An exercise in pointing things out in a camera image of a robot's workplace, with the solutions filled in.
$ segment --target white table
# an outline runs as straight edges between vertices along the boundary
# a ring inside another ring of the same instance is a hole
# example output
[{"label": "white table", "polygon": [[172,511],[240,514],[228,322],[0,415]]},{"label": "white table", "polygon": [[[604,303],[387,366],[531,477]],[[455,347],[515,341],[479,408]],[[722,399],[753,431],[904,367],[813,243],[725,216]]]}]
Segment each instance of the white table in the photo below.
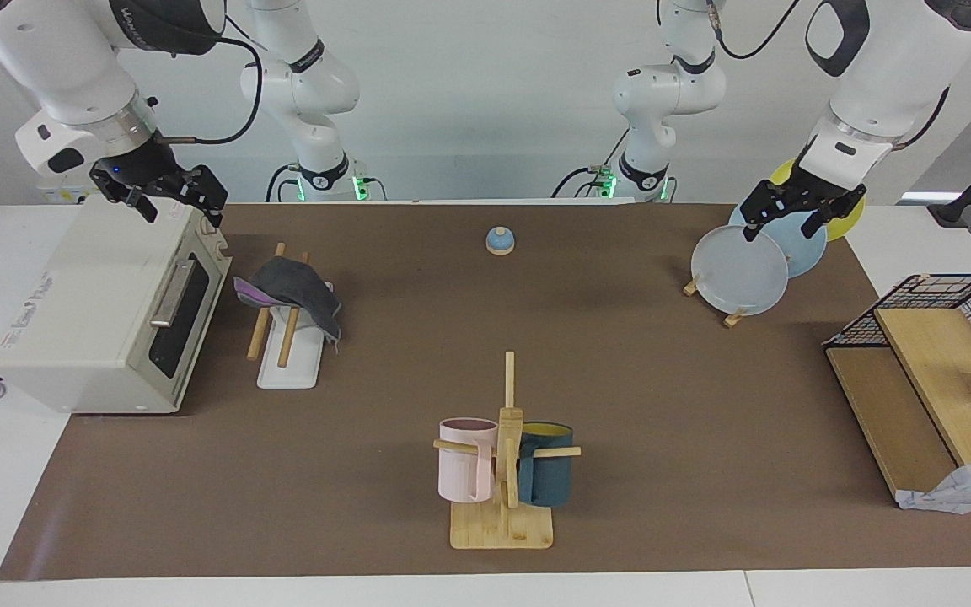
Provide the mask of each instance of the white table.
[{"label": "white table", "polygon": [[[76,207],[0,207],[0,335]],[[922,207],[870,207],[849,234],[885,293],[912,273],[971,272],[971,237],[938,228]],[[68,418],[11,391],[0,400],[0,562]],[[594,575],[251,577],[0,583],[0,604],[660,604],[792,607],[971,604],[971,567],[829,572]]]}]

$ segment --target black wire basket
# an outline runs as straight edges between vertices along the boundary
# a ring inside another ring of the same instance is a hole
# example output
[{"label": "black wire basket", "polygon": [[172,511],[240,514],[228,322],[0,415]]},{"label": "black wire basket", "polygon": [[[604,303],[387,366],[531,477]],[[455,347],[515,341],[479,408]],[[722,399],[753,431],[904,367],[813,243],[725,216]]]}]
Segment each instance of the black wire basket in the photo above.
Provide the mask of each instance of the black wire basket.
[{"label": "black wire basket", "polygon": [[971,323],[971,274],[914,274],[891,289],[860,318],[823,344],[831,348],[889,348],[875,311],[891,308],[960,309]]}]

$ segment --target wooden mug stand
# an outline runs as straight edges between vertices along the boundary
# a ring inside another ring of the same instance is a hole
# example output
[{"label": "wooden mug stand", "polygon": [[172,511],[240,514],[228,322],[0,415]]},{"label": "wooden mug stand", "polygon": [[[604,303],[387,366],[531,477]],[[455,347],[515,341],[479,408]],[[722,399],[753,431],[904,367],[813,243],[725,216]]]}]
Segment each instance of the wooden mug stand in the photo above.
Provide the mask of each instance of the wooden mug stand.
[{"label": "wooden mug stand", "polygon": [[[552,508],[519,502],[516,462],[523,438],[523,410],[516,407],[516,353],[505,353],[504,408],[498,422],[496,445],[496,484],[493,499],[479,503],[452,503],[448,541],[458,550],[496,550],[550,548]],[[452,449],[475,454],[477,447],[464,443],[434,441],[436,449]],[[534,457],[581,456],[581,447],[537,449]]]},{"label": "wooden mug stand", "polygon": [[[699,292],[698,283],[699,283],[699,277],[691,277],[691,282],[689,282],[689,284],[687,284],[687,287],[684,288],[684,295],[686,295],[687,297],[691,297],[695,295],[695,293],[698,293]],[[743,318],[744,318],[744,311],[743,309],[740,309],[740,310],[737,310],[735,314],[730,314],[728,316],[725,316],[725,319],[724,321],[722,321],[722,324],[725,325],[725,328],[732,328],[737,326],[737,323],[739,323]]]}]

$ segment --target oven window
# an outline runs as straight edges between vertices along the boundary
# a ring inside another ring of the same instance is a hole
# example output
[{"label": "oven window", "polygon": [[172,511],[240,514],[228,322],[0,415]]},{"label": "oven window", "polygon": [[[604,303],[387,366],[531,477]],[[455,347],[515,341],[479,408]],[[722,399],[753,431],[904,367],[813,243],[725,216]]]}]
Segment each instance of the oven window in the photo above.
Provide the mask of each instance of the oven window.
[{"label": "oven window", "polygon": [[193,331],[197,315],[201,312],[205,293],[208,292],[208,272],[205,272],[204,266],[197,260],[196,255],[191,253],[190,259],[197,263],[193,266],[189,283],[185,285],[178,312],[174,314],[169,327],[155,331],[155,339],[149,348],[149,360],[169,379],[174,377],[174,372],[178,370],[178,362],[182,360],[182,354],[185,353],[185,343],[190,340],[190,333]]}]

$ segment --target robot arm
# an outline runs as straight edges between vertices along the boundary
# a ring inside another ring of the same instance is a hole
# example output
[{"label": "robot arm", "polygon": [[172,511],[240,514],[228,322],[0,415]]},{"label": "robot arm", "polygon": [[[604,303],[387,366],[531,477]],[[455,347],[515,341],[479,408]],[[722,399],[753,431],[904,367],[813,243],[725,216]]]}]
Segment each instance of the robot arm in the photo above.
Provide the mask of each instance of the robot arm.
[{"label": "robot arm", "polygon": [[[356,162],[327,116],[358,104],[354,72],[326,49],[302,0],[249,0],[249,12],[255,38],[267,49],[261,109],[292,139],[307,199],[357,199]],[[253,79],[251,70],[243,70],[248,97],[254,95]]]},{"label": "robot arm", "polygon": [[813,212],[808,238],[852,212],[867,173],[971,57],[971,0],[823,0],[807,46],[840,86],[789,180],[760,181],[741,205],[748,239],[791,212]]},{"label": "robot arm", "polygon": [[146,195],[169,196],[218,226],[226,190],[206,166],[174,161],[115,51],[203,54],[221,31],[220,0],[0,0],[0,62],[41,107],[17,133],[26,160],[62,174],[98,158],[89,175],[112,202],[152,222]]},{"label": "robot arm", "polygon": [[[725,5],[723,0],[716,4]],[[663,1],[660,17],[659,34],[673,61],[630,70],[613,88],[614,105],[630,126],[627,147],[610,168],[617,177],[616,196],[659,197],[677,143],[677,133],[664,121],[709,111],[725,97],[706,0]]]}]

